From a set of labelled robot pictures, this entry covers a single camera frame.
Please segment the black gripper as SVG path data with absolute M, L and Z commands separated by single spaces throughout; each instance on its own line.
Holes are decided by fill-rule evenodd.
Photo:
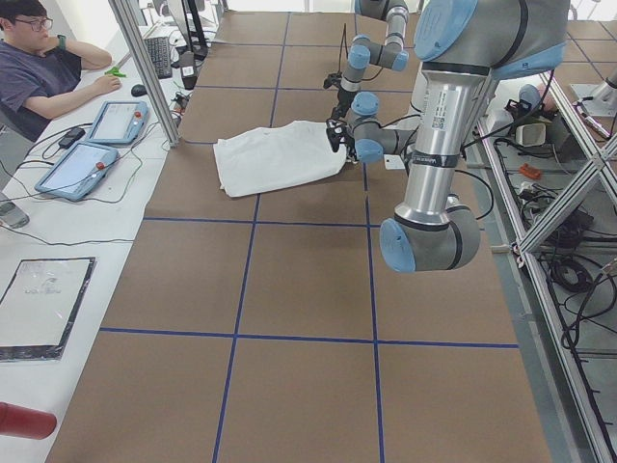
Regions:
M 355 148 L 355 139 L 347 128 L 343 129 L 340 135 L 340 145 L 345 147 L 346 161 L 350 163 L 358 163 Z
M 337 104 L 333 108 L 330 118 L 334 120 L 345 119 L 358 92 L 358 89 L 348 91 L 339 87 L 337 91 Z

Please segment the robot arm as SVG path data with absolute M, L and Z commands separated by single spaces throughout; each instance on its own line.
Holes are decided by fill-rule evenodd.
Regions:
M 370 66 L 402 71 L 409 62 L 409 53 L 404 49 L 409 9 L 405 1 L 356 1 L 356 14 L 378 19 L 386 23 L 386 36 L 382 43 L 369 36 L 358 34 L 351 46 L 345 49 L 346 29 L 343 29 L 339 49 L 337 72 L 330 73 L 324 80 L 323 88 L 337 88 L 337 104 L 331 118 L 342 120 L 351 108 L 353 99 L 361 90 L 365 70 Z
M 556 68 L 563 59 L 565 1 L 432 1 L 422 11 L 413 54 L 425 78 L 416 131 L 386 129 L 376 95 L 361 88 L 367 67 L 402 70 L 408 9 L 401 1 L 360 1 L 359 14 L 384 20 L 383 43 L 356 36 L 338 85 L 335 118 L 347 119 L 363 163 L 400 153 L 409 169 L 406 193 L 380 228 L 380 248 L 398 272 L 450 270 L 475 256 L 480 243 L 471 210 L 451 191 L 463 143 L 498 82 Z

